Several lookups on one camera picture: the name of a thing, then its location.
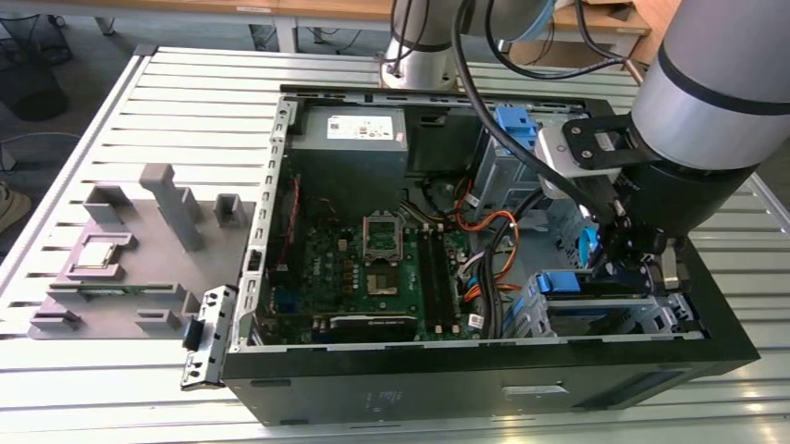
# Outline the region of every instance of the red wire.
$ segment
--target red wire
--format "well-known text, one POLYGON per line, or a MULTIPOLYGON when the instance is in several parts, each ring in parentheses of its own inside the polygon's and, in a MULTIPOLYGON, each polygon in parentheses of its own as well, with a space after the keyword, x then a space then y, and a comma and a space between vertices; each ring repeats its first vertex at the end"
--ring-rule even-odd
POLYGON ((291 210, 291 217, 288 219, 288 229, 286 230, 286 243, 283 244, 283 252, 276 264, 283 264, 286 260, 286 253, 288 252, 288 245, 291 240, 291 234, 294 233, 294 225, 296 222, 296 213, 299 212, 299 179, 294 178, 294 209, 291 210))

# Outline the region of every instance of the metal bracket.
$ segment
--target metal bracket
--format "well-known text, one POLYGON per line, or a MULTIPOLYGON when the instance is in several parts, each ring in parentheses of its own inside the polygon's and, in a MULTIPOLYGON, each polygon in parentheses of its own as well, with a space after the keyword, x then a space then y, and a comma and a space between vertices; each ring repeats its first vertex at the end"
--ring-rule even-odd
POLYGON ((204 293, 198 319, 192 319, 184 334, 190 350, 182 376, 182 390, 218 389, 224 354, 231 333, 234 308, 239 289, 223 285, 204 293))
POLYGON ((583 169, 618 168, 662 160, 645 143, 627 142, 637 136, 630 114, 571 120, 563 125, 563 134, 573 158, 583 169), (599 138, 609 138, 607 133, 615 133, 621 138, 614 143, 614 150, 601 147, 599 138))

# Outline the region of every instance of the robotic arm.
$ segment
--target robotic arm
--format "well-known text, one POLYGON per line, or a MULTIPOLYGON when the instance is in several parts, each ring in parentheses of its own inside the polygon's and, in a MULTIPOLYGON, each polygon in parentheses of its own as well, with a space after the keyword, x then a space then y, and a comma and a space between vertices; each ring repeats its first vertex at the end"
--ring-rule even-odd
MULTIPOLYGON (((461 31, 485 35, 487 1, 474 1, 461 31)), ((400 0, 382 81, 392 88, 454 86, 451 22, 461 1, 400 0)), ((498 0, 497 38, 542 28, 553 1, 498 0)), ((566 124, 569 154, 581 169, 619 168, 577 183, 609 196, 615 220, 601 225, 593 276, 618 274, 663 293, 683 285, 675 249, 790 136, 790 2, 687 0, 666 33, 633 113, 566 124), (595 134, 615 133, 605 152, 595 134)))

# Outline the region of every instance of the black cable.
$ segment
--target black cable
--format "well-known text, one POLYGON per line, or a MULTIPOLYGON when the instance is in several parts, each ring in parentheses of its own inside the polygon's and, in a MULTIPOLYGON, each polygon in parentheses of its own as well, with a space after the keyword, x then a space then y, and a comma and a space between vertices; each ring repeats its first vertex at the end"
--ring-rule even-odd
MULTIPOLYGON (((518 206, 514 210, 514 218, 517 221, 521 220, 525 213, 530 211, 535 205, 543 200, 545 198, 543 189, 535 189, 527 197, 518 203, 518 206)), ((505 233, 510 229, 510 224, 505 223, 497 230, 497 235, 494 236, 494 241, 486 246, 483 250, 483 259, 481 260, 482 266, 479 267, 479 275, 478 280, 481 281, 481 297, 485 301, 490 301, 491 305, 491 313, 493 313, 493 321, 499 324, 499 329, 494 330, 494 339, 499 339, 502 337, 502 320, 503 320, 503 312, 502 312, 502 300, 501 294, 497 290, 497 277, 494 276, 494 256, 497 255, 497 247, 502 242, 502 238, 505 237, 505 233)))
POLYGON ((354 46, 354 44, 356 43, 356 39, 359 38, 359 34, 362 34, 362 30, 359 30, 356 32, 356 35, 351 39, 351 42, 346 46, 343 46, 340 49, 335 50, 335 54, 340 55, 340 51, 346 51, 348 48, 351 48, 354 46))
POLYGON ((403 42, 406 41, 406 30, 409 30, 409 16, 411 16, 411 1, 406 0, 406 17, 403 17, 403 28, 400 31, 400 39, 398 41, 398 57, 395 65, 392 66, 392 72, 398 72, 400 69, 400 62, 403 60, 403 42))
MULTIPOLYGON (((571 71, 538 72, 538 71, 531 71, 530 69, 522 68, 514 62, 510 61, 510 59, 505 56, 505 54, 499 51, 499 48, 497 47, 497 41, 494 40, 494 32, 491 31, 491 11, 494 10, 494 2, 495 1, 497 0, 489 0, 489 4, 486 6, 486 19, 485 19, 486 41, 489 43, 489 49, 491 50, 491 53, 494 54, 497 59, 501 61, 501 63, 511 71, 517 72, 518 74, 521 74, 525 77, 529 77, 530 79, 561 80, 561 79, 573 79, 574 77, 579 77, 583 74, 589 74, 590 72, 598 71, 602 68, 611 67, 613 65, 622 65, 623 63, 626 63, 626 58, 618 56, 617 58, 602 60, 601 62, 597 62, 587 67, 577 68, 577 69, 573 69, 571 71)), ((465 4, 462 5, 462 8, 465 11, 466 11, 465 5, 469 5, 469 4, 470 3, 465 0, 465 4)))
POLYGON ((626 58, 622 55, 613 53, 611 51, 606 51, 603 48, 598 46, 595 42, 593 42, 593 36, 590 35, 590 31, 587 30, 587 22, 585 19, 585 5, 582 4, 582 0, 577 0, 577 21, 579 22, 579 32, 582 33, 582 40, 585 40, 586 45, 589 48, 595 51, 601 56, 605 58, 611 59, 623 59, 626 58))
POLYGON ((521 146, 519 142, 511 137, 510 134, 502 129, 486 106, 486 102, 481 97, 478 88, 474 85, 471 79, 470 67, 467 66, 467 57, 465 55, 463 46, 461 43, 461 26, 463 23, 465 13, 470 8, 470 0, 465 0, 463 4, 458 8, 455 13, 455 20, 453 21, 453 54, 455 56, 455 67, 458 69, 458 77, 467 91, 469 102, 474 109, 478 118, 481 119, 483 126, 489 133, 514 155, 522 164, 525 164, 538 175, 551 182, 557 188, 573 199, 573 201, 583 205, 590 214, 598 218, 598 222, 609 224, 614 220, 614 213, 611 208, 605 203, 597 202, 577 186, 567 180, 554 169, 543 163, 535 155, 521 146))
POLYGON ((439 205, 437 205, 437 201, 434 200, 434 196, 431 195, 430 191, 429 191, 429 182, 425 180, 422 182, 422 184, 419 185, 419 190, 422 191, 422 199, 425 199, 425 202, 429 204, 429 206, 431 207, 431 210, 434 210, 434 213, 438 214, 438 216, 445 219, 445 223, 449 225, 455 225, 455 222, 450 219, 450 214, 446 213, 445 211, 442 211, 442 209, 439 208, 439 205))
POLYGON ((555 28, 557 28, 557 26, 554 24, 554 18, 553 18, 551 23, 549 25, 549 35, 546 36, 546 40, 543 41, 543 44, 541 45, 541 53, 538 54, 538 57, 535 57, 535 59, 530 63, 527 63, 526 65, 534 65, 549 54, 551 47, 554 46, 555 28))
POLYGON ((497 290, 497 280, 494 279, 494 253, 491 246, 486 246, 483 260, 481 261, 481 290, 487 300, 490 300, 491 312, 491 336, 493 339, 502 337, 502 299, 497 290))
MULTIPOLYGON (((392 9, 390 11, 390 33, 392 35, 395 35, 395 6, 398 5, 398 0, 392 1, 392 9)), ((419 28, 419 34, 418 34, 418 40, 415 41, 415 46, 421 43, 422 41, 422 35, 425 34, 425 29, 429 25, 429 11, 431 10, 431 2, 430 0, 426 0, 425 2, 425 14, 422 15, 422 26, 419 28)), ((406 29, 403 28, 403 32, 402 32, 402 41, 399 42, 399 44, 403 46, 403 35, 406 34, 406 29)), ((409 55, 411 53, 414 53, 415 51, 415 46, 413 46, 411 48, 409 48, 409 51, 406 51, 403 53, 403 55, 400 55, 399 57, 395 58, 383 58, 380 60, 382 63, 392 63, 392 62, 398 62, 400 63, 400 61, 409 57, 409 55)))

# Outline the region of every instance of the wire basket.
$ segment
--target wire basket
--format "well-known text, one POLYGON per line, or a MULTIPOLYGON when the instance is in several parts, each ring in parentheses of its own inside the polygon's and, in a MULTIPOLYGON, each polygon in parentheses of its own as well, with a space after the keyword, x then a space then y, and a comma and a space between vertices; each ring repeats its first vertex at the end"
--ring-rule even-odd
POLYGON ((18 45, 54 67, 68 62, 74 55, 66 42, 56 16, 40 14, 24 18, 0 18, 0 23, 18 45))
POLYGON ((31 122, 58 116, 68 107, 47 60, 14 39, 0 39, 0 102, 31 122))

